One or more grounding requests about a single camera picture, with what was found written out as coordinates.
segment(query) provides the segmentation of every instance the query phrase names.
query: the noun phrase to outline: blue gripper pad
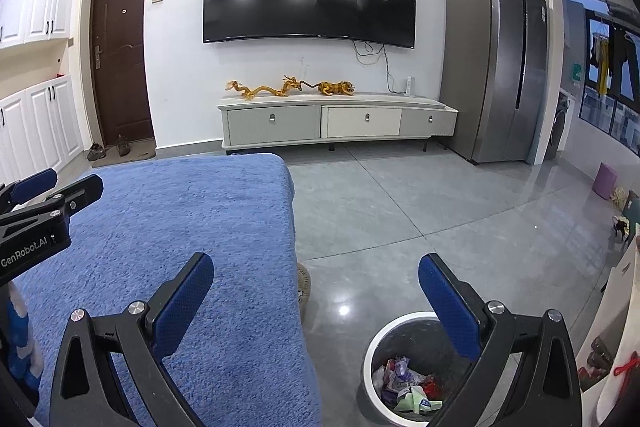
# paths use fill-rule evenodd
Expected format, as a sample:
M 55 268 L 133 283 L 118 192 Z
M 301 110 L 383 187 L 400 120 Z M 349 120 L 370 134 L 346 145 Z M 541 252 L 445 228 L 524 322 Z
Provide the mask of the blue gripper pad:
M 154 322 L 152 351 L 156 359 L 168 357 L 178 349 L 212 284 L 213 261 L 208 255 L 201 254 Z
M 15 184 L 11 191 L 11 202 L 23 204 L 51 190 L 58 183 L 58 175 L 53 169 L 38 172 Z
M 475 362 L 482 351 L 478 323 L 429 255 L 420 259 L 418 280 L 458 354 Z

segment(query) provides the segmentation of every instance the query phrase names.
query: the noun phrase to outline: refrigerator handle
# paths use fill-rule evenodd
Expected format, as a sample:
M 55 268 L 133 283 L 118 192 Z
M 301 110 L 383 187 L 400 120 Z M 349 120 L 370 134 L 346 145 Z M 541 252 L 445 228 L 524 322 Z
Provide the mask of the refrigerator handle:
M 516 110 L 520 108 L 520 98 L 522 97 L 522 86 L 524 85 L 524 73 L 527 64 L 527 23 L 529 13 L 527 12 L 527 0 L 522 0 L 524 16 L 524 31 L 522 33 L 522 61 L 520 63 L 520 80 L 518 81 L 518 95 L 516 96 Z

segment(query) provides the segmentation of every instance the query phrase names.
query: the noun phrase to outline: dragon figurine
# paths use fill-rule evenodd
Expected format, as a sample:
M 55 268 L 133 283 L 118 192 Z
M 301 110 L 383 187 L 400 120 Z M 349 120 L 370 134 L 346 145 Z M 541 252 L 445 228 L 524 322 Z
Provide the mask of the dragon figurine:
M 236 91 L 239 91 L 240 95 L 247 100 L 252 100 L 254 96 L 260 91 L 269 91 L 274 96 L 289 96 L 287 94 L 287 91 L 291 89 L 302 91 L 302 82 L 297 80 L 295 76 L 285 76 L 283 80 L 284 83 L 282 84 L 282 89 L 279 90 L 273 89 L 273 87 L 269 86 L 260 86 L 256 87 L 254 90 L 251 90 L 246 86 L 238 84 L 238 81 L 236 80 L 232 80 L 226 83 L 225 90 L 228 91 L 229 89 L 235 89 Z
M 305 86 L 311 87 L 312 89 L 315 89 L 317 87 L 318 92 L 321 92 L 325 96 L 331 96 L 334 94 L 348 94 L 349 96 L 351 96 L 355 89 L 353 84 L 351 84 L 346 80 L 343 82 L 338 82 L 337 84 L 332 84 L 331 82 L 320 82 L 315 86 L 312 86 L 311 84 L 307 84 L 304 80 L 301 80 L 300 82 L 302 84 L 305 84 Z

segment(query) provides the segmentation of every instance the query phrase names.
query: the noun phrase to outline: hanging clothes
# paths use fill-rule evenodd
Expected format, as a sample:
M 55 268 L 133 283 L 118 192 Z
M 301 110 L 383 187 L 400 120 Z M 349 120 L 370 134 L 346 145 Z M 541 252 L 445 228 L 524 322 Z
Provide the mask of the hanging clothes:
M 613 32 L 613 58 L 611 88 L 614 92 L 622 92 L 622 68 L 628 62 L 629 80 L 634 102 L 640 102 L 640 73 L 638 71 L 638 54 L 632 37 L 622 28 Z
M 609 52 L 609 38 L 602 34 L 594 33 L 589 63 L 598 68 L 596 90 L 599 95 L 607 94 L 607 77 L 612 63 L 612 60 L 610 60 L 612 57 L 609 56 Z

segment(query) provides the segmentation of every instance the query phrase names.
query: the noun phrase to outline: purple stool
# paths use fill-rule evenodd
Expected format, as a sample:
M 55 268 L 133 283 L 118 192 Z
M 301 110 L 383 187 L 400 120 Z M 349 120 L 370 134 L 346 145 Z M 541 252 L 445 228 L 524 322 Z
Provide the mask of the purple stool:
M 596 176 L 596 179 L 593 182 L 593 187 L 591 187 L 591 189 L 602 199 L 609 200 L 617 179 L 617 172 L 615 172 L 606 163 L 600 163 L 598 175 Z

